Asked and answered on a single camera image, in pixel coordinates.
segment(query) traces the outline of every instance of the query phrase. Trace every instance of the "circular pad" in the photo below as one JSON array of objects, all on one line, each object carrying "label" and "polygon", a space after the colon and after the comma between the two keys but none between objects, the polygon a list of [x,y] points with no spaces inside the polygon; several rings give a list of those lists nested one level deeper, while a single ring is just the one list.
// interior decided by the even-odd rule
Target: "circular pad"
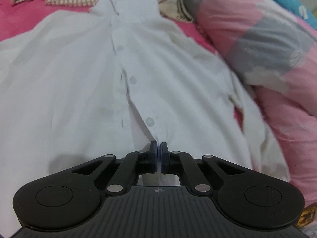
[{"label": "circular pad", "polygon": [[40,190],[36,195],[36,200],[43,206],[62,206],[70,202],[73,192],[63,186],[50,186]]},{"label": "circular pad", "polygon": [[275,206],[278,204],[282,195],[280,192],[268,186],[255,186],[246,190],[245,198],[256,206]]},{"label": "circular pad", "polygon": [[270,230],[297,223],[305,202],[293,185],[257,173],[231,176],[218,192],[218,204],[235,222]]},{"label": "circular pad", "polygon": [[93,180],[72,173],[30,182],[13,198],[13,208],[21,224],[44,231],[78,225],[91,217],[99,206],[100,193]]}]

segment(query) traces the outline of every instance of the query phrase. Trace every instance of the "shirt sleeve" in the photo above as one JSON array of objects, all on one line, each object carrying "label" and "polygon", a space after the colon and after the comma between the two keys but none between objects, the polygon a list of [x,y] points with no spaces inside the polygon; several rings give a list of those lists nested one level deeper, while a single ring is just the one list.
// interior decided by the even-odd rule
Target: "shirt sleeve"
[{"label": "shirt sleeve", "polygon": [[275,178],[290,181],[290,173],[282,150],[260,110],[231,72],[234,92],[230,98],[243,113],[242,129],[251,152],[254,170]]}]

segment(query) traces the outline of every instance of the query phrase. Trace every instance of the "shirt button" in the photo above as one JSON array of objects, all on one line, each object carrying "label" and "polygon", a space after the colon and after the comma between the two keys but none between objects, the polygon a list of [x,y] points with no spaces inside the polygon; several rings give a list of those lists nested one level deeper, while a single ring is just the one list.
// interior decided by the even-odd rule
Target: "shirt button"
[{"label": "shirt button", "polygon": [[130,83],[131,83],[132,85],[137,84],[137,79],[136,79],[134,76],[131,76],[131,78],[129,79],[129,81],[130,81]]},{"label": "shirt button", "polygon": [[118,47],[117,47],[117,51],[118,51],[118,52],[122,52],[122,51],[123,51],[123,49],[124,49],[124,47],[123,47],[123,46],[118,46]]},{"label": "shirt button", "polygon": [[146,118],[145,122],[149,127],[152,127],[155,124],[154,120],[150,117]]}]

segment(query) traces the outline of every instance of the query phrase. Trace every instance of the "pink pillow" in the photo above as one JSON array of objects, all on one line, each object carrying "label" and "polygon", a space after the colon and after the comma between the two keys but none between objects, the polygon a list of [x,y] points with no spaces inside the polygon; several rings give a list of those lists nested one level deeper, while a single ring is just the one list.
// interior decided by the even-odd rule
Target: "pink pillow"
[{"label": "pink pillow", "polygon": [[291,184],[317,202],[317,118],[278,92],[255,87],[266,121],[274,131],[291,174]]},{"label": "pink pillow", "polygon": [[317,117],[316,31],[272,0],[183,0],[229,66]]}]

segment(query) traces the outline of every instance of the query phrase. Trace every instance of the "white shirt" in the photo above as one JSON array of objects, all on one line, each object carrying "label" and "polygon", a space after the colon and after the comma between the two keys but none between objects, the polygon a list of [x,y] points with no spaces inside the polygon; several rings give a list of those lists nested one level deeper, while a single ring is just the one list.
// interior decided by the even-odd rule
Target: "white shirt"
[{"label": "white shirt", "polygon": [[289,179],[237,77],[162,18],[156,0],[99,0],[90,14],[57,11],[2,41],[0,58],[4,237],[20,227],[12,198],[24,184],[104,154],[122,158],[152,139]]}]

